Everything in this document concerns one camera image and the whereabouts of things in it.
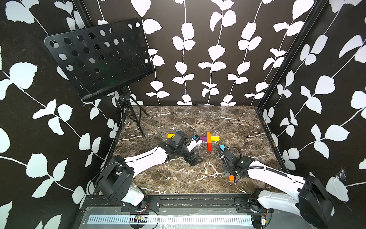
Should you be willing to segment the red block group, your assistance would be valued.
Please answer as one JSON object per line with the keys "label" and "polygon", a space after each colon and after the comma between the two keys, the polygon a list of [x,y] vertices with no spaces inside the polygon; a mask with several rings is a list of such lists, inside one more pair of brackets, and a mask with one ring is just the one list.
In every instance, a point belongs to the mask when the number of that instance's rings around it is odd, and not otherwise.
{"label": "red block group", "polygon": [[207,151],[208,152],[212,152],[213,151],[213,144],[212,143],[207,143]]}

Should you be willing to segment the purple block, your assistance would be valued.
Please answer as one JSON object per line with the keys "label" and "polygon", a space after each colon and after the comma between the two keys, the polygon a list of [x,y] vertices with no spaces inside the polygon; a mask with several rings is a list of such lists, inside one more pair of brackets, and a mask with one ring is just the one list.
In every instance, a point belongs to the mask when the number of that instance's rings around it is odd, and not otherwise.
{"label": "purple block", "polygon": [[200,137],[202,141],[207,142],[207,137]]}

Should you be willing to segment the orange long block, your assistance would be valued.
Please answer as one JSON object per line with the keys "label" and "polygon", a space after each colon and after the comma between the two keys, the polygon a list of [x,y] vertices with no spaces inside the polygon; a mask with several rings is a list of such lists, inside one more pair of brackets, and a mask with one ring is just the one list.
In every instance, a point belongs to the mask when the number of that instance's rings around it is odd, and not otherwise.
{"label": "orange long block", "polygon": [[212,136],[210,132],[206,133],[206,137],[207,137],[207,143],[211,143],[212,142]]}

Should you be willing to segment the yellow block group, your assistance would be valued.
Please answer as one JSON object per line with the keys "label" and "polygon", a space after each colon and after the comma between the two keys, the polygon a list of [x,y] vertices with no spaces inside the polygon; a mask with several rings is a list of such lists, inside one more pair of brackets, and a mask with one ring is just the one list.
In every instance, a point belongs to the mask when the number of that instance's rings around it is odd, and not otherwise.
{"label": "yellow block group", "polygon": [[219,136],[211,136],[211,140],[212,141],[219,141],[220,137]]}

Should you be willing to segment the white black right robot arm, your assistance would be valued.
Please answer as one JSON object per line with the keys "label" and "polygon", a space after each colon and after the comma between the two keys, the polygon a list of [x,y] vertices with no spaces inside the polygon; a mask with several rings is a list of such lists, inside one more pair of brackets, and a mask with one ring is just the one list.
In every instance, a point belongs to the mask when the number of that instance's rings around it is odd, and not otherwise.
{"label": "white black right robot arm", "polygon": [[256,189],[245,204],[239,207],[254,213],[270,209],[281,210],[302,217],[318,229],[328,229],[334,202],[324,185],[313,176],[307,178],[284,173],[251,158],[228,160],[221,157],[226,175],[234,181],[248,177],[280,190],[279,193]]}

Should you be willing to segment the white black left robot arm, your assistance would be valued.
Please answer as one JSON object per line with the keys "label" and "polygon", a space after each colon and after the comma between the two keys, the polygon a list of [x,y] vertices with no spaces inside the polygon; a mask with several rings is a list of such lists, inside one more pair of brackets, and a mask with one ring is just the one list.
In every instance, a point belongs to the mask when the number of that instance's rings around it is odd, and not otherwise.
{"label": "white black left robot arm", "polygon": [[168,144],[162,144],[134,157],[113,157],[109,164],[97,174],[96,185],[109,204],[126,202],[135,207],[142,206],[147,197],[140,188],[132,184],[133,178],[177,157],[183,157],[191,166],[203,162],[192,147],[171,147]]}

